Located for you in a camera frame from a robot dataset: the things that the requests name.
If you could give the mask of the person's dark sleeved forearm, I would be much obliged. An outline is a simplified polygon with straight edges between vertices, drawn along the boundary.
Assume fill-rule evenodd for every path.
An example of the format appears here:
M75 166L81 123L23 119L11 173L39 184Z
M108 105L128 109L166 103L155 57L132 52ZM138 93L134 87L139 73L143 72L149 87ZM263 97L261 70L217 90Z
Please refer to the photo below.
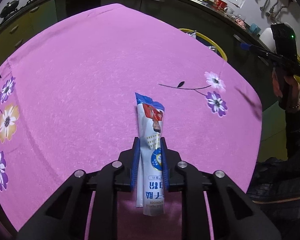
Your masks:
M300 109L285 113L286 149L289 161L300 161Z

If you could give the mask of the person's right hand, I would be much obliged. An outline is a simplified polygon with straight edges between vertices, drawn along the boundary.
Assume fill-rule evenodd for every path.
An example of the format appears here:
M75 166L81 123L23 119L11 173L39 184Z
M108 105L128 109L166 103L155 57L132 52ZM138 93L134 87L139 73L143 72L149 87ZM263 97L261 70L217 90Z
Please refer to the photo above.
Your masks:
M279 68L273 68L272 84L279 107L286 112L300 109L300 84L294 76L286 76Z

